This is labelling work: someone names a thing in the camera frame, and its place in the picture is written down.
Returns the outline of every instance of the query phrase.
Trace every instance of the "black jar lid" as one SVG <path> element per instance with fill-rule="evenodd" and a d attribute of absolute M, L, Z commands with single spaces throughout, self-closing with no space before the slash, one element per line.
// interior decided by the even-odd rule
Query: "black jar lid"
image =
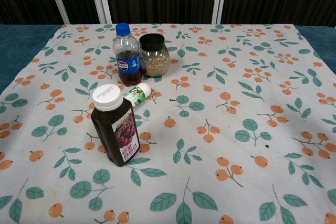
<path fill-rule="evenodd" d="M 159 51 L 164 47 L 164 37 L 160 34 L 145 34 L 139 39 L 140 47 L 144 51 Z"/>

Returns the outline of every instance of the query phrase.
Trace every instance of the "juice bottle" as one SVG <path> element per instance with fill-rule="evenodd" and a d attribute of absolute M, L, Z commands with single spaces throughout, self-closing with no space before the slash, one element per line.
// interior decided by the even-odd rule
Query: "juice bottle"
<path fill-rule="evenodd" d="M 95 108 L 91 119 L 107 157 L 123 166 L 140 148 L 132 103 L 112 84 L 99 86 L 92 97 Z"/>
<path fill-rule="evenodd" d="M 119 78 L 125 86 L 137 85 L 142 79 L 139 43 L 131 35 L 127 23 L 116 25 L 117 38 L 113 41 L 113 52 L 116 56 Z"/>

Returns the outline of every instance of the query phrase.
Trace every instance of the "blue table surface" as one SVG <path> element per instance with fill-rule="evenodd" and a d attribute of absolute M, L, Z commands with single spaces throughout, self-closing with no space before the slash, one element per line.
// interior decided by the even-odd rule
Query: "blue table surface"
<path fill-rule="evenodd" d="M 0 92 L 15 79 L 61 25 L 0 25 Z M 295 26 L 336 73 L 336 29 Z"/>

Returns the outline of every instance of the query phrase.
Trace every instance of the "bottle label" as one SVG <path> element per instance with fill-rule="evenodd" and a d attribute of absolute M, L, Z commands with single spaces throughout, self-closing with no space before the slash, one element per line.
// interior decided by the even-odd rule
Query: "bottle label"
<path fill-rule="evenodd" d="M 138 106 L 146 99 L 145 93 L 138 86 L 135 86 L 130 92 L 124 94 L 124 98 L 132 103 L 133 108 Z"/>
<path fill-rule="evenodd" d="M 126 162 L 139 148 L 132 110 L 113 123 L 112 128 L 122 159 Z"/>
<path fill-rule="evenodd" d="M 135 73 L 140 69 L 140 55 L 131 59 L 117 58 L 119 71 L 122 73 Z"/>

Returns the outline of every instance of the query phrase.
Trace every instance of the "tablecloth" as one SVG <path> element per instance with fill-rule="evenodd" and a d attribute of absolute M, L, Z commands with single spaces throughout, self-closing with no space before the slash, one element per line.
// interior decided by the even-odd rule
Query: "tablecloth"
<path fill-rule="evenodd" d="M 0 96 L 2 223 L 335 223 L 336 78 L 293 25 L 135 24 L 171 67 L 104 153 L 92 92 L 115 25 L 64 25 Z"/>

